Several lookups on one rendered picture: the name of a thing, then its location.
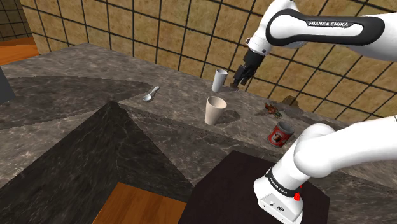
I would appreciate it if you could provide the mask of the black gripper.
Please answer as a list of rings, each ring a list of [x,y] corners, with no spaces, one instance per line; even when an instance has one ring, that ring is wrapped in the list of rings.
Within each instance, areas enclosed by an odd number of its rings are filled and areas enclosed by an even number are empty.
[[[264,58],[264,55],[248,49],[243,58],[244,64],[240,66],[239,70],[233,76],[232,86],[237,87],[239,84],[246,85],[247,81],[254,76]]]

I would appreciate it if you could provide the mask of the white tall cup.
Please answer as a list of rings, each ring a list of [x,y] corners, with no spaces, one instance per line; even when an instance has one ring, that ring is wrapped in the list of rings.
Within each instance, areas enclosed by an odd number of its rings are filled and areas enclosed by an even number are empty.
[[[215,72],[215,75],[214,75],[211,90],[213,92],[219,92],[220,89],[222,88],[227,76],[228,76],[228,73],[225,70],[217,69]]]

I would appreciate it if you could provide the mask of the beige cup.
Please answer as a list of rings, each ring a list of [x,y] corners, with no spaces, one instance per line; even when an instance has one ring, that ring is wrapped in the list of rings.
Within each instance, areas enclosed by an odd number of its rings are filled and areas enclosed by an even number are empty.
[[[227,103],[220,97],[211,96],[207,98],[205,105],[205,123],[214,125],[227,107]]]

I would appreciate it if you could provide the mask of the small brown red figure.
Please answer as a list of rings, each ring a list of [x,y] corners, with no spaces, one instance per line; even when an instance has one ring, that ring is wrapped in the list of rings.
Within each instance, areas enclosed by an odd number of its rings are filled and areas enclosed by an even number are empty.
[[[267,109],[268,114],[274,115],[276,118],[282,117],[282,114],[275,106],[265,103],[265,108]]]

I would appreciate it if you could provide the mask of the red tin can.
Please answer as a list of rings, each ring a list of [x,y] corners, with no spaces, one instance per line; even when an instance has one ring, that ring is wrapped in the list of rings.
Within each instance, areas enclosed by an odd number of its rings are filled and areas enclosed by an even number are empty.
[[[268,135],[268,142],[277,148],[284,146],[286,141],[294,134],[294,128],[287,122],[278,122]]]

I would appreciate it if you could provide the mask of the silver spoon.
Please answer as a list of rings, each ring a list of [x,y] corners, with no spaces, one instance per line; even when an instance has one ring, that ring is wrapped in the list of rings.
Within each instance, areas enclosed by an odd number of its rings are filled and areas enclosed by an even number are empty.
[[[143,101],[150,101],[151,98],[153,97],[153,94],[159,89],[159,86],[156,86],[150,93],[148,93],[147,95],[145,95],[143,97]]]

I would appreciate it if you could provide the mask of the dark grey box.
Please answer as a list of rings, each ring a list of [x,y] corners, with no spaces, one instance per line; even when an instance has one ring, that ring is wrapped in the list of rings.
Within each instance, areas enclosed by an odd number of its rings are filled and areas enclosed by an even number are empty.
[[[3,70],[0,68],[0,104],[4,104],[15,98],[15,93],[10,86]]]

